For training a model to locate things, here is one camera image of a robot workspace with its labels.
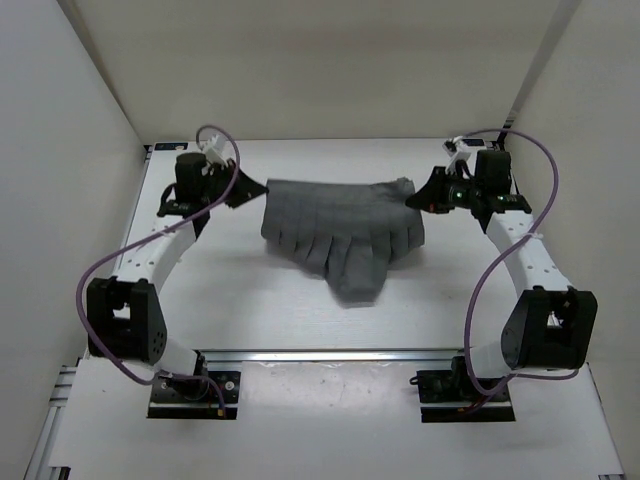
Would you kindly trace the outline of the grey pleated skirt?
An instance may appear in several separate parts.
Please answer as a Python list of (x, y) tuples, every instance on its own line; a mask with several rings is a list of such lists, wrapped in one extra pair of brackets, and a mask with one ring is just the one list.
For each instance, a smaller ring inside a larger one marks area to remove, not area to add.
[(374, 184), (270, 179), (261, 226), (269, 249), (326, 281), (345, 305), (374, 303), (390, 266), (425, 243), (415, 192), (401, 177)]

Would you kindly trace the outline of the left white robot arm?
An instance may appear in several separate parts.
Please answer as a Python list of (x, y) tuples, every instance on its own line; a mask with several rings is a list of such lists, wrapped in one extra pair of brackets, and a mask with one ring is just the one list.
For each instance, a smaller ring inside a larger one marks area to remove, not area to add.
[(121, 371), (131, 361), (174, 377), (175, 388), (188, 400), (205, 396), (210, 377), (202, 370), (202, 356), (170, 338), (159, 293), (199, 239), (213, 207), (235, 209), (267, 192), (232, 159), (178, 155), (175, 180), (161, 194), (149, 236), (136, 242), (110, 277), (94, 278), (80, 289), (91, 354), (111, 360)]

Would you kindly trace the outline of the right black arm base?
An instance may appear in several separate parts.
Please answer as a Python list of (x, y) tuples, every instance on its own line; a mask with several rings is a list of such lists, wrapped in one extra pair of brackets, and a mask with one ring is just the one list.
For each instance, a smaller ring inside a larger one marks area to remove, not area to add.
[(417, 389), (423, 424), (509, 423), (516, 420), (508, 387), (485, 396), (473, 386), (464, 359), (448, 370), (418, 370), (409, 379)]

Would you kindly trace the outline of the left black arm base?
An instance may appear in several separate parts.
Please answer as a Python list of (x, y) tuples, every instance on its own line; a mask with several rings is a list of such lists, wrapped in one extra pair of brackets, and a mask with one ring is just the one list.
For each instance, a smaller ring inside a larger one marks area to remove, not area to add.
[(152, 385), (147, 417), (171, 420), (235, 420), (238, 414), (241, 372), (209, 369), (208, 375), (222, 393), (223, 408), (219, 405), (217, 391), (209, 382), (178, 381), (160, 377)]

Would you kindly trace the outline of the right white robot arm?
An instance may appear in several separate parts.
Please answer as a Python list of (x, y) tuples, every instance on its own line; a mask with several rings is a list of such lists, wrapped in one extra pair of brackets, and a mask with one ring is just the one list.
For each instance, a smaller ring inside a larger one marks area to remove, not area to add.
[[(512, 190), (511, 156), (480, 150), (475, 154), (449, 143), (450, 163), (433, 169), (427, 183), (406, 201), (430, 214), (468, 210), (491, 240), (504, 265), (517, 302), (498, 339), (472, 345), (464, 328), (464, 364), (449, 375), (449, 387), (460, 399), (480, 393), (485, 379), (557, 379), (586, 360), (598, 303), (560, 272), (538, 236), (538, 217), (529, 202)], [(473, 157), (475, 166), (467, 164)]]

